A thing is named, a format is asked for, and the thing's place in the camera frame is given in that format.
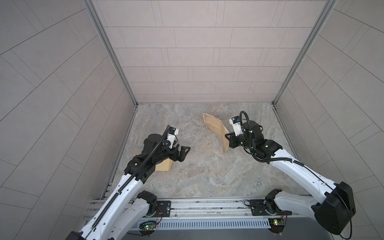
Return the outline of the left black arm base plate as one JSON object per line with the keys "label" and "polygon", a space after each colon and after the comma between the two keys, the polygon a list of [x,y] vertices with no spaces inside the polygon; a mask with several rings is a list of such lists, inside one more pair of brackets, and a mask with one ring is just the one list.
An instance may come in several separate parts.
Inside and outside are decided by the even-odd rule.
{"label": "left black arm base plate", "polygon": [[169,217],[171,212],[171,201],[157,201],[150,203],[146,218]]}

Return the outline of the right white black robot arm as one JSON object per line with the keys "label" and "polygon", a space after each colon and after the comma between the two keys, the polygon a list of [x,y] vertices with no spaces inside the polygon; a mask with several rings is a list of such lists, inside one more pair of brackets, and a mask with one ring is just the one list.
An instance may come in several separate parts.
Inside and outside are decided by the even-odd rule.
{"label": "right white black robot arm", "polygon": [[340,235],[347,225],[351,225],[356,207],[353,190],[347,183],[338,184],[320,175],[275,141],[265,139],[262,127],[256,122],[244,123],[239,116],[229,122],[234,129],[225,135],[230,148],[244,148],[257,162],[283,171],[310,194],[304,197],[274,189],[265,197],[268,214],[291,211],[304,215],[315,219],[333,235]]}

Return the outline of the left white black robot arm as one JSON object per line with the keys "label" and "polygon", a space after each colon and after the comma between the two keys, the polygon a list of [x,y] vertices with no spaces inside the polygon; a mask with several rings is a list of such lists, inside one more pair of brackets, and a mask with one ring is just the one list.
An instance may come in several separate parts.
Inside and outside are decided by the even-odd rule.
{"label": "left white black robot arm", "polygon": [[157,210],[157,196],[141,191],[156,165],[170,159],[183,162],[190,147],[174,145],[174,135],[151,134],[142,153],[129,161],[121,180],[95,216],[68,240],[121,240],[134,224]]}

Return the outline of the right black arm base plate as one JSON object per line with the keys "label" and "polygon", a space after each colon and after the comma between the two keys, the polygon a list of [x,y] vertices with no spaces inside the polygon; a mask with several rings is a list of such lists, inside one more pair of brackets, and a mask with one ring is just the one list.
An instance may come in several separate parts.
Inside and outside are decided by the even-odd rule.
{"label": "right black arm base plate", "polygon": [[290,216],[291,211],[281,211],[279,209],[270,210],[265,200],[244,200],[244,205],[251,209],[252,216]]}

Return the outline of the tan kraft paper envelope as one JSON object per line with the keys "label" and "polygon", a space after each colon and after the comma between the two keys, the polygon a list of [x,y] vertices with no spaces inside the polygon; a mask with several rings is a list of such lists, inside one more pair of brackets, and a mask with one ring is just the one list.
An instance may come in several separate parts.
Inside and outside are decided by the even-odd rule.
{"label": "tan kraft paper envelope", "polygon": [[168,172],[172,167],[173,161],[171,159],[166,159],[163,162],[156,165],[156,172]]}

